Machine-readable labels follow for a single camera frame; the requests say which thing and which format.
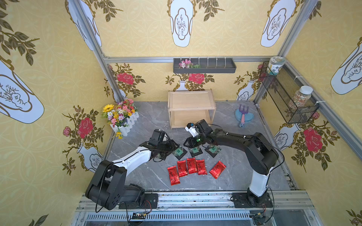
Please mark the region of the wooden two-tier shelf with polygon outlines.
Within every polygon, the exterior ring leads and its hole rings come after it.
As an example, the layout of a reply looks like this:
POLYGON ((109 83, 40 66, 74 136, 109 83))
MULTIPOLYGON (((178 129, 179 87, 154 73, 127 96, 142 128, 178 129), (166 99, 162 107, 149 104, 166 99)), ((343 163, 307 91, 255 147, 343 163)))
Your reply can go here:
POLYGON ((211 89, 204 91, 170 91, 168 113, 172 129, 184 128, 202 119, 213 123, 216 103, 211 89))

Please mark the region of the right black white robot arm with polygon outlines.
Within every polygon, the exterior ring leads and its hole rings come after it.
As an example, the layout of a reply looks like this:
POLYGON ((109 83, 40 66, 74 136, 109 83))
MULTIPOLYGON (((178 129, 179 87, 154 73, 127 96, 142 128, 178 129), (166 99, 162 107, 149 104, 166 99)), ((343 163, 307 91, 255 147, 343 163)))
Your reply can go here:
POLYGON ((267 183, 271 171, 275 168, 279 154, 261 133, 240 135, 223 129, 212 129, 205 120, 188 123, 185 130, 191 134, 184 142, 187 148, 196 148, 203 144, 227 146, 243 151, 253 169, 252 180, 247 190, 246 200, 250 206, 262 204, 267 195, 267 183))

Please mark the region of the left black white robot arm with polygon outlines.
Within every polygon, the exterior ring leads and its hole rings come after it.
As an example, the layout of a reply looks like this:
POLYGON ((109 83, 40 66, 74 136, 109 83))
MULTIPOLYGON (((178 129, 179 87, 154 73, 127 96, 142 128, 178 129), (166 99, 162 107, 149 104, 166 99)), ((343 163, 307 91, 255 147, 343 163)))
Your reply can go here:
POLYGON ((180 145, 160 129, 155 129, 149 141, 141 143, 133 152, 115 161, 103 160, 88 185, 85 197, 107 210, 119 204, 126 208, 143 207, 145 190, 135 184, 126 185, 126 177, 136 168, 153 158, 161 160, 172 154, 180 145))

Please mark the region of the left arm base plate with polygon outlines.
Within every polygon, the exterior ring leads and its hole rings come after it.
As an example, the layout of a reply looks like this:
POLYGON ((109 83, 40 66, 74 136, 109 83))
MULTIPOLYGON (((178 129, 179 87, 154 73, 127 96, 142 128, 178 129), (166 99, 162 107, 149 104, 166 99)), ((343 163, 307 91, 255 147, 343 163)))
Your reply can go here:
POLYGON ((158 194, 145 193, 141 195, 125 195, 118 205, 119 209, 155 209, 158 204, 158 194))

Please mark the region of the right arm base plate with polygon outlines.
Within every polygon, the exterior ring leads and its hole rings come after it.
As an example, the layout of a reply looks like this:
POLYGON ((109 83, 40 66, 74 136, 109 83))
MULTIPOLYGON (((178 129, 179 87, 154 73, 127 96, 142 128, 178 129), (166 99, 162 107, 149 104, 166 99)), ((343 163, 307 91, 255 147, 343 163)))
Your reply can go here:
POLYGON ((269 193, 265 192, 261 197, 253 193, 232 193, 231 201, 235 208, 272 208, 273 200, 269 193))

